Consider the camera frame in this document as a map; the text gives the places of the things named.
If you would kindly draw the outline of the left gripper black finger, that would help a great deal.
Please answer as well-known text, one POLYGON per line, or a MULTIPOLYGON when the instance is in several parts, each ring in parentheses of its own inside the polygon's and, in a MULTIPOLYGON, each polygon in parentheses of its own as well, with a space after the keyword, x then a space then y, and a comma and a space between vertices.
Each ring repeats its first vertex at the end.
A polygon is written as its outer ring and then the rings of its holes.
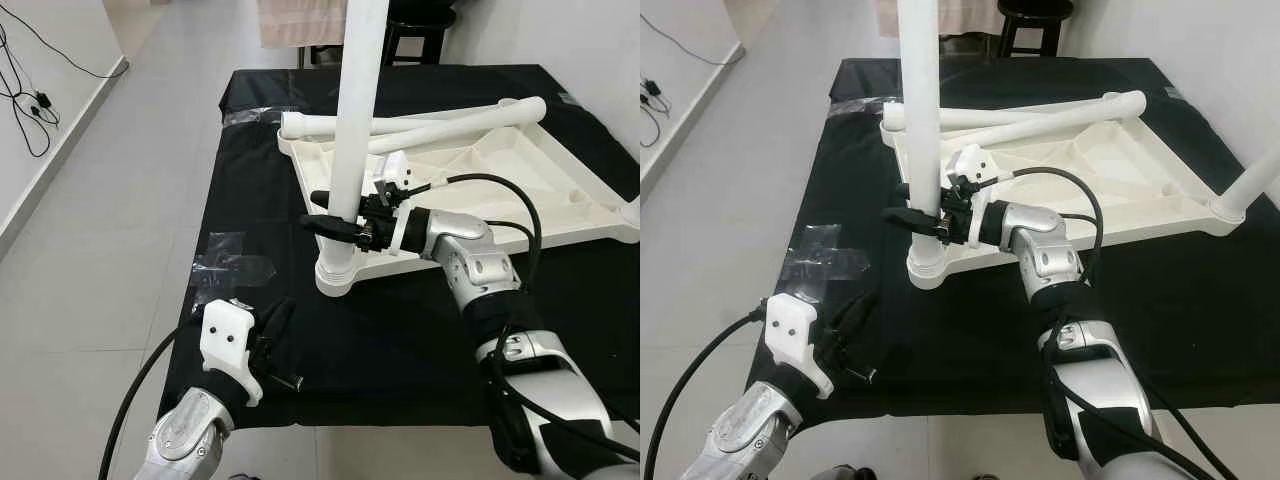
POLYGON ((270 346, 287 330, 296 308, 296 301, 284 296, 255 311, 252 346, 270 346))
POLYGON ((878 291, 863 292, 842 305, 829 320, 829 332, 838 337, 859 335, 881 302, 878 291))

